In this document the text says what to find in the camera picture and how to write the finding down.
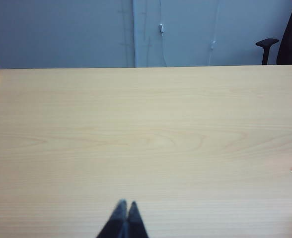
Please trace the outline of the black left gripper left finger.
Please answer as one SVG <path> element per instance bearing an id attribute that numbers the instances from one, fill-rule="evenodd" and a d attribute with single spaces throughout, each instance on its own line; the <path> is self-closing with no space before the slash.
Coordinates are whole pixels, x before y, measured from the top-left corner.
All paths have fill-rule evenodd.
<path id="1" fill-rule="evenodd" d="M 127 202 L 121 199 L 116 204 L 108 221 L 97 235 L 97 238 L 124 238 L 126 236 Z"/>

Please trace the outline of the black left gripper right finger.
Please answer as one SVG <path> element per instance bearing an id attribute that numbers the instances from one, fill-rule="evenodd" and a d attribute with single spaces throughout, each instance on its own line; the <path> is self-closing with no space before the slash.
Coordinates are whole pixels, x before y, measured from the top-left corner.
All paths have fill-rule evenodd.
<path id="1" fill-rule="evenodd" d="M 149 238 L 138 205 L 132 202 L 127 217 L 129 238 Z"/>

